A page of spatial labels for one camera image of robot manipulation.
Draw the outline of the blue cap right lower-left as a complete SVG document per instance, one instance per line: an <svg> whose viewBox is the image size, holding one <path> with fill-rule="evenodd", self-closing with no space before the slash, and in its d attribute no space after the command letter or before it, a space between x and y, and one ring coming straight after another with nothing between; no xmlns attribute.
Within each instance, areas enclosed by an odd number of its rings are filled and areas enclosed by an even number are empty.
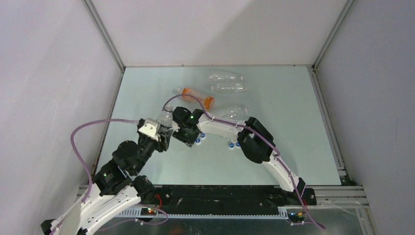
<svg viewBox="0 0 415 235"><path fill-rule="evenodd" d="M228 148L229 148L230 150L235 149L235 144L234 144L233 142L229 142L229 143L228 143Z"/></svg>

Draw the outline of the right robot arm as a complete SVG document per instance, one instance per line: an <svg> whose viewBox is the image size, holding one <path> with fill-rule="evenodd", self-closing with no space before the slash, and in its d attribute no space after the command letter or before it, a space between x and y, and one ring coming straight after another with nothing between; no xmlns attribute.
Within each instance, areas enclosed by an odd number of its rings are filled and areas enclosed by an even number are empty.
<svg viewBox="0 0 415 235"><path fill-rule="evenodd" d="M215 117L201 109L190 111L184 107L176 107L172 117L176 128L173 137L177 140L189 147L202 133L235 140L248 160L265 166L274 176L285 191L284 197L289 204L296 205L304 199L305 181L282 159L273 136L258 119L250 117L246 121L237 121Z"/></svg>

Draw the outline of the orange labelled bottle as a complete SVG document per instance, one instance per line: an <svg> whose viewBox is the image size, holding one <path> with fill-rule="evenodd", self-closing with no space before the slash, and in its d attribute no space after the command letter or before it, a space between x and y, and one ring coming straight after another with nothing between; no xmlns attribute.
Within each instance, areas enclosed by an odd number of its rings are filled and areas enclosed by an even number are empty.
<svg viewBox="0 0 415 235"><path fill-rule="evenodd" d="M206 110L210 110L214 106L215 98L197 89L190 87L178 87L176 91L177 94L182 95L181 98L183 100L195 103L197 103L197 101L201 102Z"/></svg>

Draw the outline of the small clear bottle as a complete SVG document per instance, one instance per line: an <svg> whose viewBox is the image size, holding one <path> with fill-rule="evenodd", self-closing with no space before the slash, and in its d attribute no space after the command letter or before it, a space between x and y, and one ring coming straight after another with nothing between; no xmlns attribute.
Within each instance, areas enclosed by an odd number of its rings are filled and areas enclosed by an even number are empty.
<svg viewBox="0 0 415 235"><path fill-rule="evenodd" d="M166 105L156 118L156 121L166 128L173 127L173 108Z"/></svg>

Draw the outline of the left electronics board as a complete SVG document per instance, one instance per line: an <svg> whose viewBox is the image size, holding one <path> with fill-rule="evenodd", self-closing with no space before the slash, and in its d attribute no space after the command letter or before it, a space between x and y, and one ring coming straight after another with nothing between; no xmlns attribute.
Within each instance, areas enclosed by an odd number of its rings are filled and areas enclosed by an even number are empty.
<svg viewBox="0 0 415 235"><path fill-rule="evenodd" d="M140 210L140 216L156 216L158 211L149 207L143 207Z"/></svg>

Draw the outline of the clear bottle second row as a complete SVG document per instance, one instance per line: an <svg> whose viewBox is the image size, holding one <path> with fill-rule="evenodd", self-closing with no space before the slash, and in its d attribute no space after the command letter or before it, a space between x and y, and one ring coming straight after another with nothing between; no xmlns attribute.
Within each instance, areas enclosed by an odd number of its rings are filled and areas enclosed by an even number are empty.
<svg viewBox="0 0 415 235"><path fill-rule="evenodd" d="M209 85L209 90L216 93L244 93L248 90L248 86L242 83L214 83Z"/></svg>

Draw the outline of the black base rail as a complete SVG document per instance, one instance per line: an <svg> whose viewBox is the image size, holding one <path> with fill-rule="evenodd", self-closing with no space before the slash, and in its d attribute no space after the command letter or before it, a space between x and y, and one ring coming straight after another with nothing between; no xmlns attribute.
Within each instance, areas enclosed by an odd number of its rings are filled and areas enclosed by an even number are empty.
<svg viewBox="0 0 415 235"><path fill-rule="evenodd" d="M315 206L316 195L306 188L302 198L279 186L159 185L144 205L161 206L169 215L277 215L284 206Z"/></svg>

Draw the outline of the clear bottle middle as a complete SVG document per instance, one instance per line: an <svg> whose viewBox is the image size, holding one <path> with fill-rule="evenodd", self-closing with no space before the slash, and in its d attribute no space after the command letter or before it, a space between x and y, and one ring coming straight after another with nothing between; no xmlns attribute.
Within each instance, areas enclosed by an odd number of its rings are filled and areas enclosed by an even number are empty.
<svg viewBox="0 0 415 235"><path fill-rule="evenodd" d="M212 113L221 118L243 120L249 116L249 109L244 105L228 105L219 107L213 110Z"/></svg>

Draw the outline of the right electronics board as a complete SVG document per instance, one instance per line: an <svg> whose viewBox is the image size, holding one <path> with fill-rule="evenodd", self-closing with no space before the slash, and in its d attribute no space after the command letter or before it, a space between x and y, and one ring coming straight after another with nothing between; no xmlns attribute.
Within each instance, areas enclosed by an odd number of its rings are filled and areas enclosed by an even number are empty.
<svg viewBox="0 0 415 235"><path fill-rule="evenodd" d="M289 212L287 214L287 222L290 223L292 226L302 225L304 224L305 217L305 212Z"/></svg>

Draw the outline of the electronics board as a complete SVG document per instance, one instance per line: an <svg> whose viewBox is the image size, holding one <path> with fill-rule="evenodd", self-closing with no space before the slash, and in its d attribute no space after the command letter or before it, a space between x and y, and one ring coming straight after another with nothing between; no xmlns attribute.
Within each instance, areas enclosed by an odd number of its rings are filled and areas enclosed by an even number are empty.
<svg viewBox="0 0 415 235"><path fill-rule="evenodd" d="M292 226L302 225L304 224L305 217L305 212L289 212L287 214L287 222L290 223Z"/></svg>
<svg viewBox="0 0 415 235"><path fill-rule="evenodd" d="M149 207L143 207L140 210L140 216L156 216L158 211Z"/></svg>

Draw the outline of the clear bottle far top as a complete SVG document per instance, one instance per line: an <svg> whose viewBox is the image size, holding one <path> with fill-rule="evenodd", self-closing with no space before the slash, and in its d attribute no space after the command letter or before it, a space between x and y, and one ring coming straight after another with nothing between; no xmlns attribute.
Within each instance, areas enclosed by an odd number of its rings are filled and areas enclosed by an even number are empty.
<svg viewBox="0 0 415 235"><path fill-rule="evenodd" d="M224 82L234 82L234 81L244 81L245 77L239 73L227 72L227 71L213 71L208 75L210 81L224 81Z"/></svg>

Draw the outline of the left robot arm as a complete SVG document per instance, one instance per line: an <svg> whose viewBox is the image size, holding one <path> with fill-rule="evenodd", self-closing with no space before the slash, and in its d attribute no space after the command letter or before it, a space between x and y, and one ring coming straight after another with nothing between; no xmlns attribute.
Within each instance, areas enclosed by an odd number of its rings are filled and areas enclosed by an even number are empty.
<svg viewBox="0 0 415 235"><path fill-rule="evenodd" d="M155 151L168 150L174 130L152 119L140 119L137 128L138 142L119 144L112 159L89 178L87 190L70 209L41 223L43 234L93 235L131 206L161 205L155 186L139 173Z"/></svg>

